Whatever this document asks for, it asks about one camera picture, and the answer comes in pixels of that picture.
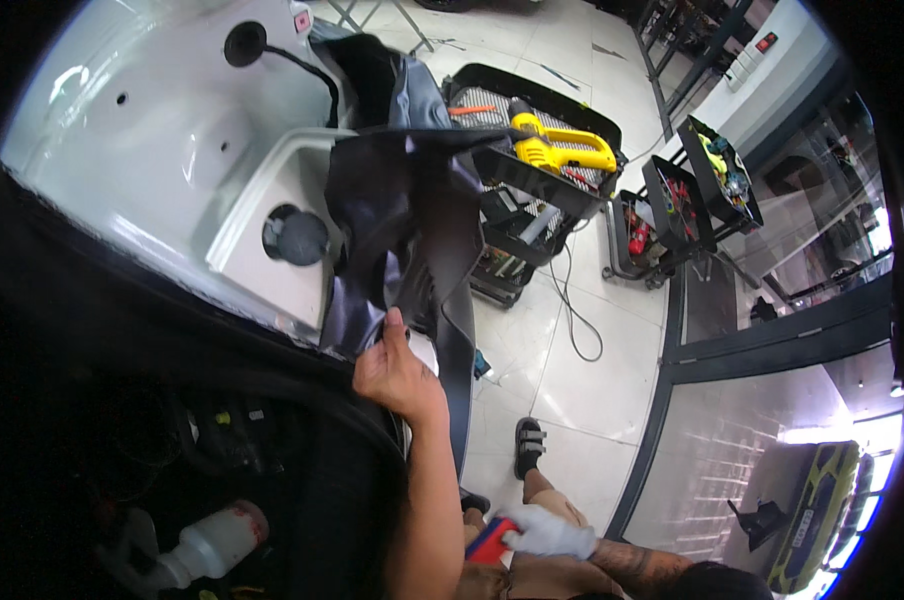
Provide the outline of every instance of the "tool cart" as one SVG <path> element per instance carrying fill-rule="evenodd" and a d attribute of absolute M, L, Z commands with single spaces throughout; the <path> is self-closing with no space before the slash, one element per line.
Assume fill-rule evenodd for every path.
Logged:
<path fill-rule="evenodd" d="M 446 78 L 442 95 L 453 122 L 463 129 L 501 130 L 512 126 L 511 109 L 527 103 L 548 130 L 594 134 L 624 161 L 619 148 L 622 132 L 611 120 L 582 102 L 547 87 L 483 64 L 467 64 Z M 555 141 L 554 148 L 592 151 L 582 143 Z M 566 246 L 566 237 L 579 222 L 589 220 L 610 198 L 618 171 L 561 166 L 559 174 L 518 157 L 509 142 L 472 151 L 482 181 L 482 231 L 485 247 L 472 271 L 472 289 L 506 308 L 518 302 L 536 269 L 549 263 Z"/>
<path fill-rule="evenodd" d="M 610 267 L 619 277 L 658 289 L 687 260 L 721 259 L 719 242 L 762 227 L 749 173 L 733 146 L 689 116 L 678 128 L 682 147 L 668 160 L 652 156 L 642 167 L 645 187 L 623 190 L 606 203 Z"/>

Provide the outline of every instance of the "tattooed arm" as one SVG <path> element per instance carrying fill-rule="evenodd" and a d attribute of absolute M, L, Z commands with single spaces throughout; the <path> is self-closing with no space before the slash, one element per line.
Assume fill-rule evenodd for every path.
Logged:
<path fill-rule="evenodd" d="M 411 429 L 409 498 L 386 559 L 389 597 L 451 598 L 466 553 L 446 392 L 409 349 L 398 308 L 386 315 L 382 341 L 356 361 L 352 386 Z"/>
<path fill-rule="evenodd" d="M 600 539 L 590 563 L 615 580 L 636 600 L 662 596 L 694 562 L 688 558 L 650 550 L 630 543 Z"/>

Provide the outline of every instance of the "hair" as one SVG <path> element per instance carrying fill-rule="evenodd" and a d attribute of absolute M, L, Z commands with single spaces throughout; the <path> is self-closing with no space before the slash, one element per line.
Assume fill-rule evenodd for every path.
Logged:
<path fill-rule="evenodd" d="M 707 561 L 686 569 L 663 600 L 772 600 L 772 593 L 753 573 Z"/>

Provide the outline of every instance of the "shorts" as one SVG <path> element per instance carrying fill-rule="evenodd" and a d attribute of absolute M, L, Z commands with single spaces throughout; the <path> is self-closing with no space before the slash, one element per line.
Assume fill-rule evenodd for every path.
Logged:
<path fill-rule="evenodd" d="M 586 516 L 577 509 L 565 494 L 555 489 L 545 489 L 531 498 L 530 504 L 537 504 L 553 515 L 576 527 L 588 527 Z M 464 526 L 465 545 L 468 546 L 479 536 L 474 525 Z M 467 562 L 462 572 L 457 598 L 500 600 L 503 598 L 542 598 L 566 600 L 580 594 L 622 594 L 618 583 L 591 562 L 572 557 L 540 558 L 529 554 L 516 553 L 511 567 L 485 567 Z M 510 580 L 510 584 L 495 582 L 494 573 Z"/>

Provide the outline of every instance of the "heat gun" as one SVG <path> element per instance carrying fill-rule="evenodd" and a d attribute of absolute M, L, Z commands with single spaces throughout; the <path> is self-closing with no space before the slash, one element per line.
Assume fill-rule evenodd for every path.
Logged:
<path fill-rule="evenodd" d="M 515 99 L 508 105 L 508 119 L 513 129 L 527 134 L 515 142 L 518 158 L 530 165 L 561 175 L 565 166 L 586 167 L 614 173 L 617 166 L 613 149 L 595 133 L 574 129 L 542 126 L 542 121 L 524 100 Z M 557 148 L 555 142 L 583 144 L 593 150 Z"/>

